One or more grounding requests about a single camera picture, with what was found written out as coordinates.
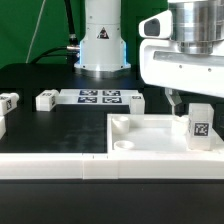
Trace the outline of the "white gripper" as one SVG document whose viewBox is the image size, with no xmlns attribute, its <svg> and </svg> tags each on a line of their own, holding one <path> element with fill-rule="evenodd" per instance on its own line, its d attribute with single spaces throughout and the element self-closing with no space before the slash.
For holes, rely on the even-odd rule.
<svg viewBox="0 0 224 224">
<path fill-rule="evenodd" d="M 142 21 L 139 35 L 141 77 L 166 88 L 172 114 L 177 90 L 224 98 L 224 21 L 215 11 L 166 10 Z"/>
</svg>

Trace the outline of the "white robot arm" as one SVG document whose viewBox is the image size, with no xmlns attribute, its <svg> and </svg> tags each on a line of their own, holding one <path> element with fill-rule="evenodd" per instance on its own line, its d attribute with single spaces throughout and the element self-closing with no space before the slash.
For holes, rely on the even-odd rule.
<svg viewBox="0 0 224 224">
<path fill-rule="evenodd" d="M 116 77 L 139 71 L 137 26 L 162 12 L 166 0 L 80 0 L 80 50 L 74 67 L 92 77 Z"/>
</svg>

